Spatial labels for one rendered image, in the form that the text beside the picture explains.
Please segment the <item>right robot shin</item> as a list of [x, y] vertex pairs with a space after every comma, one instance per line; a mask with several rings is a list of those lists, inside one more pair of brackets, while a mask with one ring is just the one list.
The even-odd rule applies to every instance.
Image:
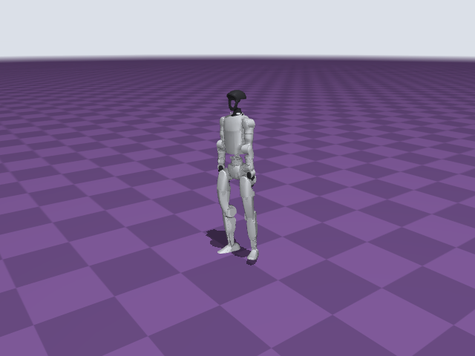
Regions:
[[[223, 210], [222, 210], [222, 213], [223, 213]], [[236, 226], [235, 226], [236, 225], [236, 218], [235, 217], [227, 217], [223, 213], [223, 224], [224, 224], [224, 228], [225, 228], [225, 231], [226, 231], [228, 246], [229, 247], [234, 246], [234, 232], [235, 232], [235, 228], [236, 228]]]

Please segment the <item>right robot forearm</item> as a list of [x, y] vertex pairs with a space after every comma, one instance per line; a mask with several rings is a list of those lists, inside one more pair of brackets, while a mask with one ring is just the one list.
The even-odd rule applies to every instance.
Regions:
[[222, 165], [223, 168], [225, 168], [226, 150], [225, 149], [220, 149], [220, 148], [217, 147], [217, 152], [218, 152], [218, 157], [217, 157], [218, 166], [217, 166], [217, 168], [220, 165]]

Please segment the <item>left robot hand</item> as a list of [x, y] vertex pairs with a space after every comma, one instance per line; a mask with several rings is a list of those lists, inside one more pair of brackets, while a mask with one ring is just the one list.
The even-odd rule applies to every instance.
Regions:
[[[253, 177], [251, 178], [250, 172], [247, 172], [247, 177], [248, 177], [248, 179], [250, 179], [251, 181], [253, 181], [253, 179], [255, 178], [255, 176], [253, 176]], [[251, 185], [251, 187], [253, 187], [253, 185]]]

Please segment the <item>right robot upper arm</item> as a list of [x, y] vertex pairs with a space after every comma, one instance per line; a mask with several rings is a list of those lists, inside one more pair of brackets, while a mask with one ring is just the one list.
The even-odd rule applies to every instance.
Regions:
[[220, 149], [226, 149], [224, 143], [224, 131], [223, 131], [223, 122], [225, 116], [220, 118], [220, 140], [217, 141], [217, 147]]

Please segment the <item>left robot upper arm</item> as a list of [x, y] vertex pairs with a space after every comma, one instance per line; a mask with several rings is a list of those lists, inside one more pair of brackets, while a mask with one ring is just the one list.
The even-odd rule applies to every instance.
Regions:
[[248, 147], [253, 143], [255, 121], [250, 118], [242, 118], [242, 127], [244, 128], [245, 145], [241, 147], [241, 151], [244, 154], [248, 154]]

